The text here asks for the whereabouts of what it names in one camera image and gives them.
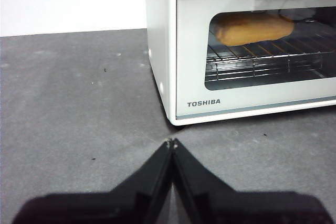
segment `white wall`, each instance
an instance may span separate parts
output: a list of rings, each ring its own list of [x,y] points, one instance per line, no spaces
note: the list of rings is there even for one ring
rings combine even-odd
[[[1,36],[145,27],[145,0],[1,0]]]

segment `wire rack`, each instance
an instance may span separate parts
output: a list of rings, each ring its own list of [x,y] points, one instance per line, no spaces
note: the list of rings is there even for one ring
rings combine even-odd
[[[209,32],[205,82],[313,71],[325,76],[323,57],[334,54],[334,28],[310,20],[296,24],[289,36],[241,46],[225,46]]]

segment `toshiba logo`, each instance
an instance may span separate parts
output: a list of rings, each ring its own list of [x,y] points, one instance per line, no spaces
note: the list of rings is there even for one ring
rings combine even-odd
[[[195,107],[195,106],[202,106],[202,105],[210,105],[210,104],[217,104],[221,103],[220,99],[217,100],[207,100],[207,101],[198,101],[198,102],[187,102],[188,107]]]

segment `gray surface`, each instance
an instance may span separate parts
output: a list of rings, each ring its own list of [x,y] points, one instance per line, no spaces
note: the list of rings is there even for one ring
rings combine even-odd
[[[311,193],[336,217],[335,106],[177,131],[145,30],[8,37],[1,53],[2,223],[37,195],[110,190],[167,136],[237,190]]]

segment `oven door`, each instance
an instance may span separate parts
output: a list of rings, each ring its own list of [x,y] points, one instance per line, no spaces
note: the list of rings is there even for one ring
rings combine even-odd
[[[177,0],[176,118],[335,100],[333,6],[336,0]],[[278,39],[226,45],[214,20],[241,13],[287,19],[294,28]]]

